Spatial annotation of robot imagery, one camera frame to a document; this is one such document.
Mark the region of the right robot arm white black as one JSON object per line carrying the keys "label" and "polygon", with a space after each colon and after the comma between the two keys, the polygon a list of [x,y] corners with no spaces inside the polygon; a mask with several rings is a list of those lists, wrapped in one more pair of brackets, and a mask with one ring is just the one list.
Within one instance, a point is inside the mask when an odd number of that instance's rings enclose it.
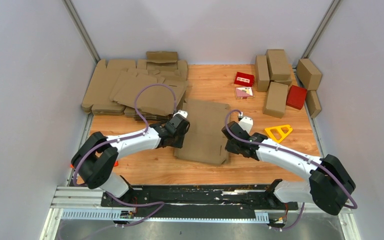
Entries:
{"label": "right robot arm white black", "polygon": [[265,195],[270,208],[278,209],[288,202],[314,203],[333,216],[348,206],[347,201],[352,203],[349,208],[357,208],[351,196],[356,184],[336,156],[304,154],[276,143],[264,134],[255,132],[250,135],[235,121],[225,124],[221,131],[228,139],[225,149],[229,153],[272,163],[303,179],[295,184],[300,189],[296,197],[281,191],[281,188],[292,187],[292,184],[286,184],[283,180],[274,184],[273,190]]}

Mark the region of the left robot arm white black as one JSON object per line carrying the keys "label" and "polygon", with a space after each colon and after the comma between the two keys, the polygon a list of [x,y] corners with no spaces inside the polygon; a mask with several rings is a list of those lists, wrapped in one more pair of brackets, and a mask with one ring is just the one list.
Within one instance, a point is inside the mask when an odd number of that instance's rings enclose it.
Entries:
{"label": "left robot arm white black", "polygon": [[123,135],[95,132],[71,159],[71,165],[89,189],[102,189],[114,196],[120,206],[129,206],[133,193],[129,183],[113,172],[116,161],[145,150],[182,148],[190,127],[187,116],[186,111],[179,110],[167,122]]}

